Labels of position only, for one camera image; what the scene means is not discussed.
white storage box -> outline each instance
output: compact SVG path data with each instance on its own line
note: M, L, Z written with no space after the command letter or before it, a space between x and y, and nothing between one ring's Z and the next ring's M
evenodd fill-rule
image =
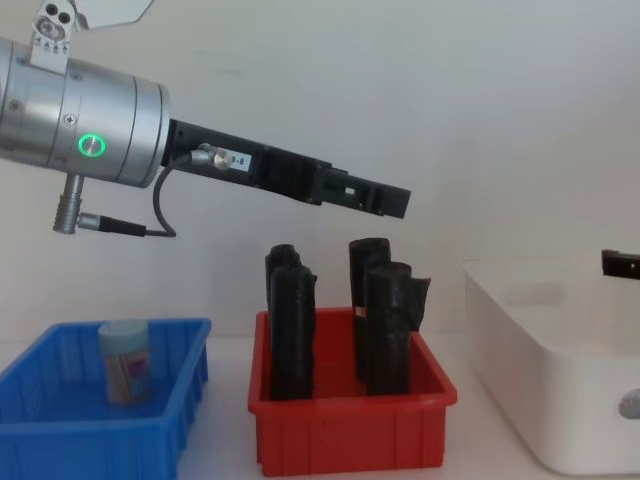
M465 268L473 367L540 461L640 474L640 281L598 256Z

robotic arm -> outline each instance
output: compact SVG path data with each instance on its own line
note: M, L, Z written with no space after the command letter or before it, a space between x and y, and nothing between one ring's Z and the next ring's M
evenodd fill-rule
M169 93L154 82L69 58L78 30L138 21L153 0L45 0L29 47L0 37L0 156L67 173L54 230L76 226L174 237L160 190L172 170L404 217L410 192L352 177L330 163L170 118ZM161 231L80 213L85 177L154 187Z

green led ring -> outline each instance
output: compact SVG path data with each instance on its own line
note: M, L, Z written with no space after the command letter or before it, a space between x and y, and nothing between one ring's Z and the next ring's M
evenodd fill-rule
M85 148L83 147L83 144L85 141L89 139L97 140L100 143L100 150L93 153L85 150ZM107 151L107 142L105 142L104 138L102 138L97 133L87 133L86 135L83 135L82 137L80 137L80 140L78 140L78 151L85 157L89 157L89 158L101 157L102 155L104 155L104 152Z

white table surface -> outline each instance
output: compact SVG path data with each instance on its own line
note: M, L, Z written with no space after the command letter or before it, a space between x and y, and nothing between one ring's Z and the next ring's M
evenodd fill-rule
M331 475L332 480L548 480L566 479L542 466L507 423L469 368L461 335L427 337L458 389L448 410L445 465L434 470ZM0 370L27 345L0 342ZM179 466L180 480L261 479L255 422L247 411L253 353L248 337L207 341L209 383ZM624 477L588 477L610 480Z

black cylindrical object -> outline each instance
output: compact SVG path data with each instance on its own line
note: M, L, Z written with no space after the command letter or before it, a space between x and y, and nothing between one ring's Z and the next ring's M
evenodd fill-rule
M353 306L353 350L356 378L365 381L367 319L364 276L368 268L391 262L391 246L386 238L364 238L349 244L351 304Z
M429 285L431 285L430 278L412 278L409 282L406 308L411 320L411 330L415 332L420 330L422 324Z
M313 397L316 277L302 265L271 275L271 399Z
M267 305L271 306L271 274L280 265L299 265L300 255L293 245L276 245L264 259L267 276Z
M367 395L409 393L410 285L411 268L405 264L367 271Z

